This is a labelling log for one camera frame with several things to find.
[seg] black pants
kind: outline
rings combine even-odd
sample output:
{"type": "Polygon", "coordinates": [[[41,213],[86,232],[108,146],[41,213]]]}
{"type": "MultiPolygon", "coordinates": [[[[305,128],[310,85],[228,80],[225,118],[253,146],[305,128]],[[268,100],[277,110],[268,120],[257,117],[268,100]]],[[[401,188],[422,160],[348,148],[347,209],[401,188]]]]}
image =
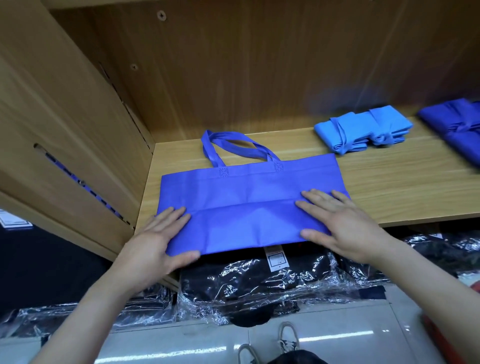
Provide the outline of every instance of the black pants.
{"type": "Polygon", "coordinates": [[[268,364],[328,364],[312,352],[306,350],[295,350],[286,352],[268,364]]]}

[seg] blue tote bag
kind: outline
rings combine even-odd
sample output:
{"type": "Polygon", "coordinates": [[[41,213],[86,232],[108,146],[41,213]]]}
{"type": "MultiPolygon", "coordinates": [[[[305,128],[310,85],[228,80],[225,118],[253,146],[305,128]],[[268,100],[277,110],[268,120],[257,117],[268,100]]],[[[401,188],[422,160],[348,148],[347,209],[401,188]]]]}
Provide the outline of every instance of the blue tote bag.
{"type": "Polygon", "coordinates": [[[326,226],[295,206],[301,191],[312,188],[347,194],[334,154],[281,161],[270,149],[237,132],[202,137],[213,168],[162,176],[158,212],[187,207],[190,221],[168,244],[167,254],[201,254],[304,241],[302,229],[329,233],[326,226]],[[253,143],[255,148],[229,140],[253,143]],[[266,162],[226,166],[212,143],[247,158],[266,162]]]}

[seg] red object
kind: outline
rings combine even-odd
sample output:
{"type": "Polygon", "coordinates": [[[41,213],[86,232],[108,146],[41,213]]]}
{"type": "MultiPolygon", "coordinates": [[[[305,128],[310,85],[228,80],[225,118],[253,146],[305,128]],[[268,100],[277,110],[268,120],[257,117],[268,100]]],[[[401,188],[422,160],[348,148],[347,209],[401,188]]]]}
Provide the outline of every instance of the red object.
{"type": "MultiPolygon", "coordinates": [[[[480,280],[471,285],[471,288],[480,293],[480,280]]],[[[428,318],[427,315],[422,314],[422,323],[428,332],[428,335],[435,343],[438,350],[444,356],[448,364],[466,364],[465,361],[457,354],[452,345],[445,339],[438,327],[428,318]]]]}

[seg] label tag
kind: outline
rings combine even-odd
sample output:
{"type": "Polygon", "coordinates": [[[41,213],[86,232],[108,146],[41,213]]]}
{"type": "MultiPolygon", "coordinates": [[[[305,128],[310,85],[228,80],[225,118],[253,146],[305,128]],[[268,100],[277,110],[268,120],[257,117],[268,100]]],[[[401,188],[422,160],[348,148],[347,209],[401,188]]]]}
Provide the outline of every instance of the label tag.
{"type": "Polygon", "coordinates": [[[33,226],[30,222],[0,209],[0,224],[5,229],[26,228],[33,226]]]}
{"type": "Polygon", "coordinates": [[[264,249],[271,272],[290,266],[281,245],[265,246],[264,249]]]}

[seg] forearm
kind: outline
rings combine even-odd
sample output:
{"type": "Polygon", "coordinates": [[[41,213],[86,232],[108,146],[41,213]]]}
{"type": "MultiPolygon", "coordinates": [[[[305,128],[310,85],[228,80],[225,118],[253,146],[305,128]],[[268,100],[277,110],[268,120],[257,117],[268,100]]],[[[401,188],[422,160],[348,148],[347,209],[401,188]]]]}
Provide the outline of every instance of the forearm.
{"type": "Polygon", "coordinates": [[[31,364],[91,364],[130,294],[102,276],[31,364]]]}
{"type": "Polygon", "coordinates": [[[438,326],[469,363],[480,361],[480,295],[398,240],[374,263],[438,326]]]}

